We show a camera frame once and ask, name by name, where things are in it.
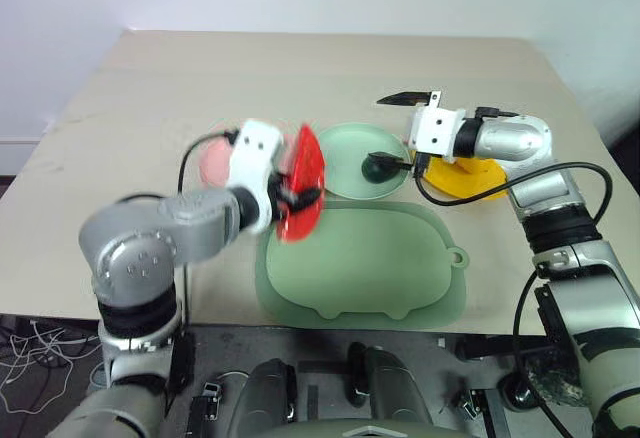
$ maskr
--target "green placemat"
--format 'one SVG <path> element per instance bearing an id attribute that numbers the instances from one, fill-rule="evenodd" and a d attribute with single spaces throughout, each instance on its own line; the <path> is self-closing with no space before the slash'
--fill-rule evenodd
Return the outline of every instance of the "green placemat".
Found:
<path id="1" fill-rule="evenodd" d="M 367 233 L 375 236 L 361 234 L 361 243 L 354 244 L 352 237 L 358 235 L 357 230 L 350 231 L 344 226 L 349 210 L 355 211 L 356 221 L 360 220 L 362 226 L 368 227 Z M 331 228 L 323 231 L 323 222 Z M 407 233 L 399 236 L 402 230 Z M 327 234 L 332 240 L 321 246 L 320 241 L 314 241 L 316 234 L 320 241 Z M 464 268 L 468 265 L 468 257 L 466 252 L 455 247 L 444 223 L 427 208 L 412 203 L 327 202 L 322 222 L 314 235 L 301 243 L 285 245 L 277 242 L 271 230 L 260 241 L 256 290 L 260 302 L 275 321 L 305 328 L 425 329 L 451 323 L 462 313 L 466 302 Z M 395 263 L 378 256 L 391 256 L 388 249 L 385 248 L 384 254 L 373 251 L 375 248 L 371 246 L 380 243 L 392 247 L 398 257 Z M 438 251 L 442 254 L 435 260 L 437 266 L 430 269 L 428 257 L 435 256 Z M 345 261 L 349 256 L 357 259 Z M 408 259 L 412 260 L 410 265 L 398 265 Z M 450 270 L 445 278 L 441 276 L 443 266 Z M 360 267 L 368 274 L 360 273 Z M 358 284 L 349 286 L 351 283 L 348 283 L 345 287 L 335 279 L 323 279 L 325 270 L 334 273 L 334 278 L 335 273 L 342 270 L 337 276 L 345 280 L 347 276 L 355 277 Z M 366 279 L 376 271 L 379 273 L 373 285 L 393 299 L 385 300 L 380 290 L 374 290 L 373 285 L 366 286 Z M 269 272 L 281 275 L 274 276 Z M 432 272 L 439 275 L 430 286 L 430 277 L 435 276 Z M 405 280 L 403 286 L 398 277 Z M 287 281 L 291 280 L 300 286 L 287 287 Z M 328 299 L 332 296 L 336 305 Z"/>

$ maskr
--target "floor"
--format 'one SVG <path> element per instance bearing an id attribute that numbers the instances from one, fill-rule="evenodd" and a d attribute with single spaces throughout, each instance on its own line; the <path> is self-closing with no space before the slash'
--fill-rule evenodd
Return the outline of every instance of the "floor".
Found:
<path id="1" fill-rule="evenodd" d="M 392 351 L 412 370 L 427 407 L 438 426 L 466 430 L 484 437 L 481 419 L 464 421 L 450 404 L 463 383 L 475 388 L 495 386 L 500 377 L 511 371 L 506 358 L 486 358 L 482 361 L 461 362 L 451 352 L 456 335 L 436 335 L 417 332 L 296 330 L 273 327 L 206 326 L 194 327 L 197 360 L 193 384 L 176 399 L 161 437 L 184 436 L 191 397 L 200 394 L 205 381 L 229 370 L 251 371 L 257 364 L 278 357 L 294 365 L 298 377 L 298 416 L 307 419 L 309 386 L 318 390 L 319 419 L 367 417 L 368 404 L 353 408 L 344 397 L 346 351 L 353 341 L 379 345 Z M 21 437 L 44 436 L 82 400 L 89 385 L 91 369 L 101 361 L 98 352 L 80 360 L 73 371 L 65 395 L 52 402 L 42 413 L 30 416 Z M 57 394 L 64 381 L 65 370 L 52 374 L 46 399 Z M 19 381 L 3 389 L 12 408 L 28 406 L 42 386 L 45 371 L 31 367 Z M 211 423 L 211 437 L 226 436 L 233 405 L 242 388 L 244 378 L 231 375 L 222 381 L 223 400 L 219 419 Z M 586 409 L 554 407 L 560 419 L 575 437 L 590 436 L 591 419 Z M 24 415 L 7 415 L 0 410 L 2 436 L 13 438 Z M 507 412 L 511 436 L 559 436 L 538 410 L 524 414 Z"/>

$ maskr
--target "table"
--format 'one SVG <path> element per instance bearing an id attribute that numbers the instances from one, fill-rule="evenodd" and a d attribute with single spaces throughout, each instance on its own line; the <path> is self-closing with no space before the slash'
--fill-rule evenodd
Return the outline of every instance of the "table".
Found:
<path id="1" fill-rule="evenodd" d="M 561 161 L 585 160 L 614 180 L 599 229 L 640 288 L 640 202 L 594 127 L 546 60 L 512 39 L 126 32 L 69 103 L 0 201 L 0 311 L 97 318 L 77 245 L 87 217 L 136 191 L 175 193 L 186 146 L 246 118 L 316 131 L 363 121 L 402 135 L 410 110 L 375 105 L 402 90 L 441 89 L 441 106 L 497 106 L 545 119 Z M 592 212 L 603 186 L 576 172 Z M 199 185 L 197 160 L 185 189 Z M 431 207 L 407 182 L 387 199 Z M 442 331 L 508 334 L 531 252 L 507 200 L 438 208 L 471 257 L 464 315 Z M 256 238 L 244 234 L 195 266 L 196 323 L 272 324 L 253 283 Z M 543 332 L 535 300 L 521 332 Z"/>

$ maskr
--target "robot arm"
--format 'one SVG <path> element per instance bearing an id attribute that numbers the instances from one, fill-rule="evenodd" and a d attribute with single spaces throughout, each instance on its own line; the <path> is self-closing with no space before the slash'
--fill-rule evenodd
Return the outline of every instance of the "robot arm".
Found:
<path id="1" fill-rule="evenodd" d="M 275 163 L 282 144 L 277 128 L 248 121 L 235 139 L 227 188 L 117 203 L 83 225 L 79 241 L 102 316 L 108 388 L 50 436 L 157 436 L 166 396 L 187 384 L 193 360 L 174 269 L 211 258 L 241 230 L 257 234 L 280 217 L 277 201 L 286 190 Z M 307 191 L 300 201 L 311 204 L 319 194 Z M 296 194 L 286 195 L 290 210 L 303 207 Z"/>
<path id="2" fill-rule="evenodd" d="M 440 91 L 405 92 L 381 100 L 416 106 L 409 136 L 409 147 L 416 151 L 414 176 L 422 176 L 433 155 L 449 162 L 457 157 L 493 158 L 508 180 L 554 164 L 551 131 L 544 121 L 495 108 L 478 108 L 474 118 L 464 118 L 465 110 L 440 109 L 441 96 Z M 549 280 L 536 290 L 540 317 L 552 340 L 576 358 L 596 430 L 603 436 L 637 430 L 637 293 L 567 170 L 516 184 L 509 198 L 534 253 L 536 271 Z"/>

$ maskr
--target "yellow base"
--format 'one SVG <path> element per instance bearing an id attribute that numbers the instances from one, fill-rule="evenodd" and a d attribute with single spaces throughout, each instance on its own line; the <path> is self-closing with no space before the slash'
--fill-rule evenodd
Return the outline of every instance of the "yellow base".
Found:
<path id="1" fill-rule="evenodd" d="M 506 174 L 494 160 L 458 158 L 450 164 L 442 158 L 431 158 L 425 180 L 438 190 L 456 198 L 469 198 L 506 181 Z M 487 200 L 505 196 L 506 191 L 491 195 Z"/>

